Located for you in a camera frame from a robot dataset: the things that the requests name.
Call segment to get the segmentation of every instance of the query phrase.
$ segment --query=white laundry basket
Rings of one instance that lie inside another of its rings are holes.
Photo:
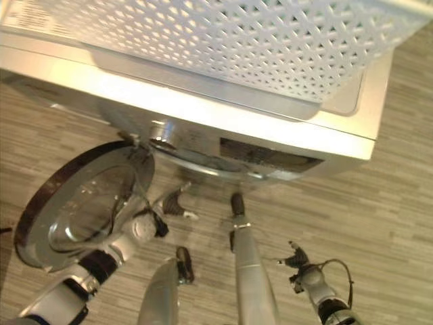
[[[310,102],[433,17],[431,1],[414,0],[37,3],[83,43]]]

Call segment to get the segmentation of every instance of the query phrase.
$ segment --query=perforated basket pattern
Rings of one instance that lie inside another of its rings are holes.
[[[322,102],[428,18],[374,0],[41,0],[84,43]]]

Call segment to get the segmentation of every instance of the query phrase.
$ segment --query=black joint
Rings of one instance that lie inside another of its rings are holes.
[[[63,281],[63,283],[74,292],[81,300],[89,301],[89,294],[92,292],[87,292],[77,281],[68,278]]]
[[[89,310],[87,309],[87,306],[84,306],[81,311],[78,313],[78,315],[69,323],[69,325],[78,325],[81,324],[81,322],[86,318],[86,316],[89,314]]]
[[[156,228],[155,237],[165,237],[169,231],[167,224],[156,213],[154,213],[153,215]]]
[[[41,316],[38,316],[38,315],[27,315],[24,318],[28,318],[29,320],[34,320],[36,323],[38,323],[40,325],[50,325],[49,322],[47,322]]]
[[[343,309],[349,309],[349,307],[340,300],[327,299],[319,305],[317,313],[319,314],[322,324],[325,324],[333,313]]]
[[[84,256],[78,264],[89,271],[99,284],[103,284],[117,269],[116,260],[103,251],[93,251]]]
[[[290,283],[295,283],[295,281],[298,279],[298,274],[294,274],[289,278]]]
[[[245,215],[244,198],[242,194],[235,193],[231,196],[231,210],[234,215]]]

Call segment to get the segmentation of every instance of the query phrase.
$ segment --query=wooden floor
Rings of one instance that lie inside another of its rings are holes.
[[[110,127],[52,111],[4,85],[0,100],[0,226],[14,227],[57,168],[117,136]],[[158,166],[151,198],[181,182],[172,174],[170,166]],[[104,284],[84,324],[135,324],[152,273],[177,244],[190,249],[196,271],[196,283],[179,289],[179,323],[237,324],[230,193],[221,186],[206,189],[183,197],[201,219],[169,218],[170,234],[151,241]],[[313,261],[347,262],[355,280],[354,309],[366,324],[433,324],[433,24],[395,52],[370,163],[332,177],[260,188],[245,200],[282,324],[318,324],[306,297],[290,288],[293,271],[275,264],[291,254],[288,240]],[[53,277],[23,264],[11,242],[11,234],[1,235],[0,320],[14,317]],[[329,266],[326,275],[346,296],[344,270]]]

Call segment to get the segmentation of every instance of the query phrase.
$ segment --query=robotic arm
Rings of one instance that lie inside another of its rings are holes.
[[[87,302],[96,295],[100,286],[128,261],[140,246],[153,237],[164,237],[168,233],[167,224],[162,220],[164,215],[198,218],[177,202],[181,193],[190,185],[187,183],[178,190],[161,196],[151,208],[131,218],[119,232],[111,234],[101,244],[89,243],[85,247],[88,254],[50,282],[20,313],[19,318],[9,320],[4,325],[80,324],[89,312]],[[187,261],[189,258],[178,257],[179,259]],[[175,273],[179,273],[180,283],[190,283],[193,281],[191,265],[183,265],[184,263],[178,262],[179,270]],[[153,291],[158,291],[160,281],[156,284],[157,288],[153,288]]]
[[[298,273],[290,277],[295,293],[306,292],[310,302],[323,325],[364,325],[358,315],[352,311],[352,279],[347,266],[340,260],[332,259],[322,264],[312,264],[306,253],[294,242],[290,245],[295,250],[293,256],[278,261],[298,269]],[[322,272],[323,266],[330,262],[341,263],[348,272],[350,290],[346,303],[326,283]]]

